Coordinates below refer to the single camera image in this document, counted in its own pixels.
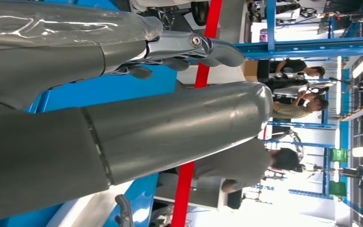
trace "wheel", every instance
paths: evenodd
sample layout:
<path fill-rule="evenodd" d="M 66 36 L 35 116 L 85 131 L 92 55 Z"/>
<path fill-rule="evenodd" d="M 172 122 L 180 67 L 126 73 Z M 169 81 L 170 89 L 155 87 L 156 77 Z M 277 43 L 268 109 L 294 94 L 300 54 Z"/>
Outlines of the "wheel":
<path fill-rule="evenodd" d="M 206 25 L 209 12 L 209 1 L 192 2 L 191 12 L 194 21 L 198 26 Z"/>

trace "gray plastic cover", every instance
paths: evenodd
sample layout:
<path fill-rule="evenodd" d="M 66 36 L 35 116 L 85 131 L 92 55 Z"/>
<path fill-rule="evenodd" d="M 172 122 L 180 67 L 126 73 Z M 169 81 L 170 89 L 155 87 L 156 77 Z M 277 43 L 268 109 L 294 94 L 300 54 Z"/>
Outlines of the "gray plastic cover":
<path fill-rule="evenodd" d="M 67 4 L 0 0 L 0 46 L 85 46 L 158 37 L 155 17 Z"/>

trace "cable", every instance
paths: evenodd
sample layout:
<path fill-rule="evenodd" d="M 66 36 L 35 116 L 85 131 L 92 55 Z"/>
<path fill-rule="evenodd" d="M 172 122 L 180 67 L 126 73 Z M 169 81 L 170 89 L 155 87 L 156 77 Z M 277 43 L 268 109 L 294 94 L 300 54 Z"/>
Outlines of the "cable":
<path fill-rule="evenodd" d="M 187 213 L 200 213 L 200 212 L 208 212 L 208 211 L 212 211 L 212 210 L 197 210 L 197 211 L 189 211 Z"/>

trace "gray shirt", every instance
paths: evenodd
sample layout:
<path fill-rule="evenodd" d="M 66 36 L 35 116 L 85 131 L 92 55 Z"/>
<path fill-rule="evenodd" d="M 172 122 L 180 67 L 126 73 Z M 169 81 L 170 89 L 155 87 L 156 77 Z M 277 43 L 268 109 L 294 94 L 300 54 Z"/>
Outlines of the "gray shirt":
<path fill-rule="evenodd" d="M 264 143 L 251 139 L 236 147 L 199 159 L 195 162 L 194 177 L 217 176 L 236 180 L 237 190 L 256 185 L 271 161 Z"/>

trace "dark hair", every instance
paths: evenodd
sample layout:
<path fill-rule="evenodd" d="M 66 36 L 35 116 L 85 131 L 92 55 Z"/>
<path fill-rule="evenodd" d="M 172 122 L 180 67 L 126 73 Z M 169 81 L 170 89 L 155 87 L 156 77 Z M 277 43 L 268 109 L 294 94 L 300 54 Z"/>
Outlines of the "dark hair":
<path fill-rule="evenodd" d="M 325 69 L 322 66 L 314 66 L 311 67 L 311 69 L 315 69 L 321 77 L 323 77 L 323 75 L 325 75 Z"/>
<path fill-rule="evenodd" d="M 323 99 L 320 96 L 317 96 L 314 98 L 314 100 L 317 99 L 319 101 L 319 105 L 320 105 L 320 109 L 319 110 L 324 110 L 329 106 L 329 102 L 325 99 Z"/>
<path fill-rule="evenodd" d="M 274 163 L 272 167 L 284 170 L 295 170 L 300 164 L 298 155 L 289 148 L 281 148 L 277 153 L 272 155 Z"/>

